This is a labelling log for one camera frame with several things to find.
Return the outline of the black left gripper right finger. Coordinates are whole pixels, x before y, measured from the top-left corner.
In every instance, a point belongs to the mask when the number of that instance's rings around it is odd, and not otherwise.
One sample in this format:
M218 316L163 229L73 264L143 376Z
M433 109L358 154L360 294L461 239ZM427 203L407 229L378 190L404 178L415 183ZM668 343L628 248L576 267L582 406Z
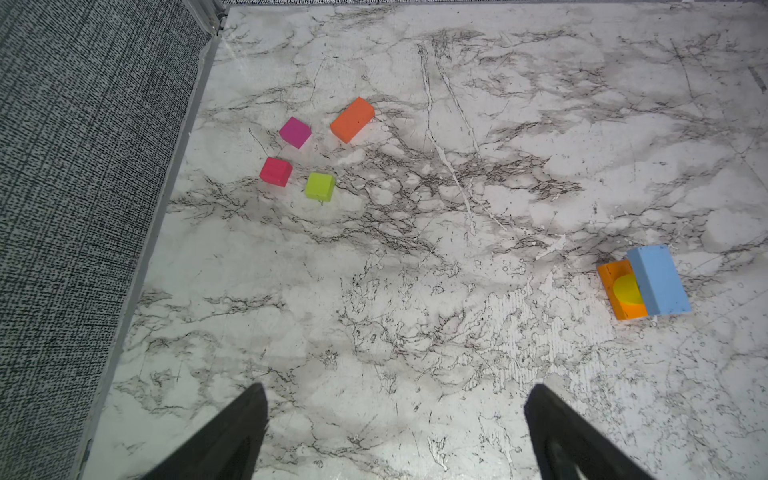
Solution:
M546 385L534 386L524 413L543 479L652 478Z

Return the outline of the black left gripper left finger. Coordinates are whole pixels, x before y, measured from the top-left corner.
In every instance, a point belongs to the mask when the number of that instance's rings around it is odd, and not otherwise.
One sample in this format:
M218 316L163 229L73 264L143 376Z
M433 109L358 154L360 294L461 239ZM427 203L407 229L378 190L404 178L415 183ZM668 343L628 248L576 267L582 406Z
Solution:
M254 383L144 477L250 479L267 425L266 392Z

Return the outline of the yellow wood cylinder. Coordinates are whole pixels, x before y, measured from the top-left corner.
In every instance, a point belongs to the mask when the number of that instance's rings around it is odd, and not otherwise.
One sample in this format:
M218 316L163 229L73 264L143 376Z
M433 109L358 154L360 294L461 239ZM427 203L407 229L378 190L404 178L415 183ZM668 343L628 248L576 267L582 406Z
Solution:
M618 277L613 283L612 291L622 305L644 304L637 279L633 273Z

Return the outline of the orange wood block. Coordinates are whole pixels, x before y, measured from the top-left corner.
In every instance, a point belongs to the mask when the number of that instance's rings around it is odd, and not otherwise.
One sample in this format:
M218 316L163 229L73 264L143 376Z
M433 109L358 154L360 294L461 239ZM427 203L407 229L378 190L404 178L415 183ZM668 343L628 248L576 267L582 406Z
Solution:
M597 272L618 320L634 320L648 316L629 260L600 265Z

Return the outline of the light blue wood block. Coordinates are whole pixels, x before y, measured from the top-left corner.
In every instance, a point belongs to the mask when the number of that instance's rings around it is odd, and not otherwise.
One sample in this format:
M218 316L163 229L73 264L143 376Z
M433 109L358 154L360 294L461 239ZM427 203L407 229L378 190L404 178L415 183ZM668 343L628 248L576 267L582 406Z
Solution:
M678 315L692 311L666 245L634 248L627 252L627 257L650 316Z

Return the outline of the lime green wood cube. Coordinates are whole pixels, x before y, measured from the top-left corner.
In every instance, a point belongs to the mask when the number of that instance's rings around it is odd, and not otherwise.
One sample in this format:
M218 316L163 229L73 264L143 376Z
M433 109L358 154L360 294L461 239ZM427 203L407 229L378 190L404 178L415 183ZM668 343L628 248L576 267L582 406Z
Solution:
M311 172L305 187L305 196L319 202L329 202L335 188L335 177L329 174Z

